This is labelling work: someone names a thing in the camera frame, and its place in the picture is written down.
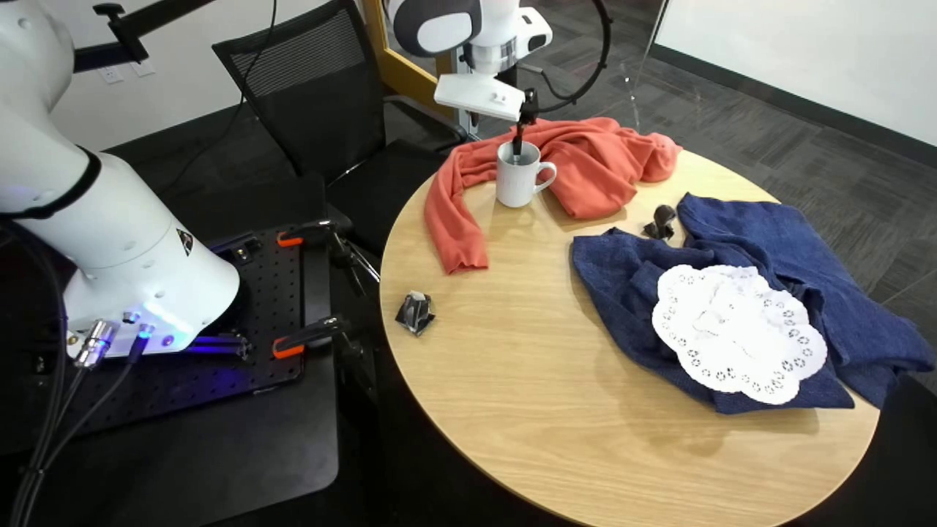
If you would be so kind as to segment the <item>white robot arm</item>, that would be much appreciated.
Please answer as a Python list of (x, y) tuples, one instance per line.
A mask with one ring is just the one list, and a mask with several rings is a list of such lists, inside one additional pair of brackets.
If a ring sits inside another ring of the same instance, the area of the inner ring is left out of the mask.
[[(318, 30), (360, 30), (354, 0), (325, 0), (268, 33), (215, 47), (252, 115), (312, 185), (312, 200), (378, 244), (398, 207), (438, 170), (386, 167), (384, 85), (366, 43)], [(186, 350), (234, 305), (240, 271), (208, 249), (113, 151), (70, 140), (54, 124), (76, 50), (37, 0), (0, 0), (0, 213), (75, 263), (63, 292), (70, 361)]]

